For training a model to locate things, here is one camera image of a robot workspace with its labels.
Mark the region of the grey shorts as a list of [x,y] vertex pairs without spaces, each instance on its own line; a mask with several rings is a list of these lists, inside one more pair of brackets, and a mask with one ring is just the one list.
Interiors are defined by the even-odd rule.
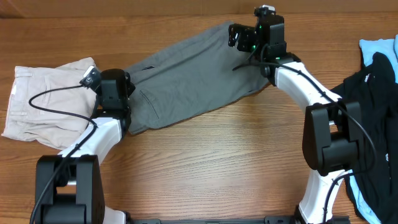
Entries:
[[235,66],[248,54],[228,46],[225,22],[131,65],[136,89],[129,97],[137,134],[218,109],[267,85],[257,67]]

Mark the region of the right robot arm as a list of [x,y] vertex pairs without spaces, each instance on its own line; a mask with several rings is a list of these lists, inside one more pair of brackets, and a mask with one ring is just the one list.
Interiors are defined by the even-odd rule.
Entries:
[[291,216],[266,217],[265,223],[349,223],[335,217],[333,204],[346,175],[363,153],[361,110],[356,102],[325,88],[293,53],[287,51],[284,18],[257,8],[254,27],[232,24],[228,45],[249,53],[241,67],[258,67],[273,86],[303,111],[302,152],[311,169],[305,194]]

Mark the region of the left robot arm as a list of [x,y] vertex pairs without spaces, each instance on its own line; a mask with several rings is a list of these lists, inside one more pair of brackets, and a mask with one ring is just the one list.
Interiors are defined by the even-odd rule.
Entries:
[[35,205],[30,223],[131,223],[128,212],[105,205],[100,164],[131,124],[128,99],[135,90],[121,69],[90,66],[80,86],[96,94],[93,114],[83,134],[55,156],[36,165]]

